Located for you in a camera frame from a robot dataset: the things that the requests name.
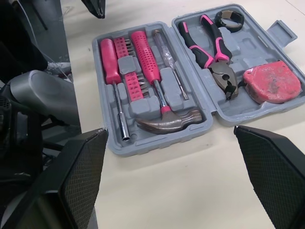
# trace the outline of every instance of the hammer head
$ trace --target hammer head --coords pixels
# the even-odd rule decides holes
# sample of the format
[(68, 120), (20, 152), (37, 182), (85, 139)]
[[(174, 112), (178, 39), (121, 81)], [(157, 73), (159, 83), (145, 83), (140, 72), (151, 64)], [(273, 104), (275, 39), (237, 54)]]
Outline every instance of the hammer head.
[(138, 127), (148, 132), (164, 135), (178, 132), (185, 129), (190, 124), (202, 122), (202, 115), (199, 110), (192, 110), (186, 115), (179, 116), (172, 111), (162, 114), (161, 121), (136, 119)]

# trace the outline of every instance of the metal shaft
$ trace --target metal shaft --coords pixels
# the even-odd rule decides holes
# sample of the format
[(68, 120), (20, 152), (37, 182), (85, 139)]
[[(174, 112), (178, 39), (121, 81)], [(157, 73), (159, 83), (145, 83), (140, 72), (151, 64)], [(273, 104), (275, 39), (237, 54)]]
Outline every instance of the metal shaft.
[(157, 92), (157, 96), (158, 96), (158, 98), (159, 98), (159, 100), (160, 100), (161, 107), (167, 106), (167, 102), (166, 102), (165, 97), (164, 97), (164, 95), (163, 95), (163, 91), (162, 91), (162, 88), (161, 88), (161, 86), (160, 86), (159, 81), (154, 80), (154, 81), (153, 81), (153, 85), (154, 85), (154, 88), (155, 88), (155, 90), (156, 90), (156, 92)]
[(182, 84), (181, 84), (181, 81), (180, 81), (180, 79), (179, 79), (179, 76), (178, 76), (178, 73), (177, 73), (176, 69), (173, 69), (173, 74), (175, 75), (176, 81), (177, 81), (177, 83), (178, 83), (178, 85), (179, 85), (179, 87), (180, 87), (180, 90), (181, 90), (181, 92), (182, 92), (183, 98), (184, 98), (185, 100), (188, 100), (189, 97), (187, 96), (187, 94), (185, 93), (185, 91), (184, 91), (184, 89), (183, 89), (183, 87), (182, 87)]
[(122, 105), (121, 105), (118, 86), (116, 85), (116, 83), (113, 83), (113, 89), (114, 89), (114, 96), (115, 96), (116, 105), (117, 105), (117, 108), (118, 108), (118, 119), (119, 119), (119, 125), (120, 125), (122, 140), (124, 142), (127, 142), (127, 141), (129, 141), (130, 136), (129, 136), (126, 117), (123, 113), (123, 109), (122, 109)]

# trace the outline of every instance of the pliers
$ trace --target pliers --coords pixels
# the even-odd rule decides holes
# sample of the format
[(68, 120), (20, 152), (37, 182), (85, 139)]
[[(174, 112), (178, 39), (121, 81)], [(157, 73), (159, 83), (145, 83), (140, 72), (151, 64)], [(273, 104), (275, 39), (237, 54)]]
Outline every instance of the pliers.
[(213, 40), (215, 58), (193, 41), (184, 21), (178, 24), (180, 34), (184, 38), (186, 46), (194, 53), (197, 64), (201, 68), (208, 68), (211, 71), (226, 98), (228, 100), (235, 98), (238, 96), (237, 78), (233, 69), (228, 65), (232, 53), (225, 46), (220, 30), (206, 14), (200, 17), (200, 23)]

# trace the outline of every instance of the gray plastic case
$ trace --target gray plastic case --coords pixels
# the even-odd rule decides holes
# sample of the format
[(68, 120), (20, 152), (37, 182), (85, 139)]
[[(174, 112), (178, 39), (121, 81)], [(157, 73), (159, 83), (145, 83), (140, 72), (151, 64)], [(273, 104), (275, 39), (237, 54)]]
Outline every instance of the gray plastic case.
[[(230, 101), (226, 100), (223, 91), (217, 86), (210, 71), (201, 69), (195, 62), (195, 56), (186, 47), (177, 28), (179, 22), (187, 22), (190, 35), (194, 41), (213, 55), (212, 41), (200, 24), (199, 18), (202, 14), (207, 14), (214, 20), (215, 14), (221, 10), (234, 10), (245, 17), (244, 26), (239, 32), (230, 33), (226, 28), (220, 28), (224, 42), (233, 54), (230, 67), (236, 73), (238, 82), (241, 81), (245, 70), (264, 63), (282, 60), (301, 82), (303, 91), (297, 98), (284, 104), (271, 104), (268, 102), (257, 104), (241, 87), (237, 98)], [(176, 69), (189, 96), (187, 101), (183, 100), (171, 69), (165, 68), (162, 57), (153, 40), (154, 30), (160, 30), (167, 40), (169, 50), (176, 61)], [(129, 142), (121, 140), (113, 88), (112, 85), (105, 84), (99, 44), (106, 38), (114, 39), (123, 36), (129, 39), (130, 35), (135, 31), (146, 32), (148, 43), (156, 58), (163, 79), (161, 84), (165, 98), (172, 110), (179, 115), (183, 115), (191, 109), (199, 109), (203, 115), (202, 123), (190, 125), (180, 132), (166, 135), (155, 135), (141, 130), (138, 128), (135, 118), (160, 118), (159, 100), (154, 94), (154, 90), (149, 86), (149, 95), (145, 99), (130, 103), (124, 84), (120, 84), (118, 87), (121, 103), (131, 134)], [(168, 147), (171, 144), (188, 141), (203, 135), (213, 124), (212, 114), (215, 114), (223, 125), (233, 126), (257, 119), (269, 113), (284, 112), (300, 106), (305, 103), (305, 76), (282, 50), (283, 47), (296, 38), (297, 36), (282, 21), (276, 21), (267, 31), (264, 31), (243, 7), (236, 4), (177, 17), (173, 19), (172, 27), (168, 27), (163, 22), (154, 22), (95, 38), (92, 46), (104, 123), (109, 129), (108, 147), (112, 152), (120, 156), (143, 154), (153, 149)], [(126, 74), (136, 71), (139, 76), (142, 75), (137, 58), (123, 58), (118, 61), (121, 73)]]

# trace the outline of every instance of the precision screwdriver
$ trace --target precision screwdriver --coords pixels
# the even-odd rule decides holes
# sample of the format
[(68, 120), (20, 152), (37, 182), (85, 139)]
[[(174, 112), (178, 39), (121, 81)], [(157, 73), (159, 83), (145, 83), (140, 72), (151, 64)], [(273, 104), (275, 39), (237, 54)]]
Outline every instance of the precision screwdriver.
[(162, 36), (162, 34), (160, 33), (159, 30), (155, 30), (153, 32), (153, 38), (154, 38), (154, 40), (156, 42), (156, 45), (158, 47), (158, 50), (159, 50), (159, 52), (160, 52), (160, 54), (163, 58), (165, 66), (172, 69), (173, 74), (176, 78), (176, 81), (177, 81), (177, 83), (180, 87), (180, 90), (182, 92), (183, 98), (185, 100), (188, 100), (189, 98), (188, 98), (188, 96), (187, 96), (187, 94), (186, 94), (186, 92), (185, 92), (185, 90), (184, 90), (184, 88), (181, 84), (180, 78), (178, 76), (178, 72), (176, 71), (176, 68), (175, 68), (175, 60), (173, 59), (173, 56), (171, 55), (171, 52), (169, 51), (169, 49), (166, 45), (166, 41), (163, 39), (163, 36)]

